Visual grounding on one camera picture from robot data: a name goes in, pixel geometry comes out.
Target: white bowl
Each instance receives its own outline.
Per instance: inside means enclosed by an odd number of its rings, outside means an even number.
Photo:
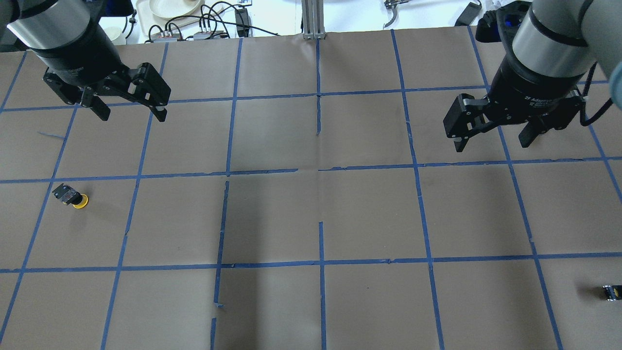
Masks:
[[[149,9],[154,15],[171,19],[184,16],[196,10],[201,1],[199,0],[149,0]]]
[[[106,35],[108,35],[108,37],[110,38],[110,41],[113,42],[114,45],[125,45],[126,44],[125,36],[123,35],[121,28],[108,27],[104,29],[104,32],[106,32]]]

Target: small black object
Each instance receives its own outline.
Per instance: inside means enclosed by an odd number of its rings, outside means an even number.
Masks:
[[[56,197],[56,199],[65,203],[66,205],[77,205],[82,202],[82,194],[66,184],[60,184],[60,186],[56,187],[56,189],[54,189],[52,193],[54,194],[54,197]]]
[[[609,301],[622,300],[622,285],[616,286],[603,286],[605,296]]]
[[[235,9],[235,23],[238,25],[238,37],[248,37],[251,30],[248,26],[251,25],[251,20],[248,17],[248,10],[246,7],[241,9]]]
[[[470,26],[475,17],[480,14],[480,11],[481,2],[479,4],[469,2],[468,5],[466,5],[466,9],[462,11],[458,17],[455,26]]]

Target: table surface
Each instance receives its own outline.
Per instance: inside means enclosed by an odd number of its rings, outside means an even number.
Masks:
[[[0,349],[620,344],[622,112],[456,153],[442,119],[503,58],[471,30],[119,47],[171,86],[164,123],[2,54]]]

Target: white cup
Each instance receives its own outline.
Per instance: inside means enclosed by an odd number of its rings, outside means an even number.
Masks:
[[[104,31],[106,35],[110,38],[110,41],[113,42],[114,45],[125,45],[126,40],[123,35],[123,30],[119,27],[108,27],[105,28]]]

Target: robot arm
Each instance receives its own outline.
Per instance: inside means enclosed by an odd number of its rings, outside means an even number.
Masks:
[[[0,1],[0,25],[8,23],[45,62],[44,82],[65,103],[79,103],[105,121],[110,109],[99,96],[120,96],[164,121],[169,86],[151,64],[130,69],[121,62],[98,24],[100,14],[82,0]]]
[[[443,120],[456,150],[499,125],[527,123],[519,135],[523,147],[550,129],[566,128],[578,112],[589,125],[598,116],[585,118],[576,84],[595,61],[610,79],[608,105],[622,108],[621,17],[617,1],[534,0],[515,1],[480,21],[477,39],[501,41],[506,56],[488,96],[460,94]]]

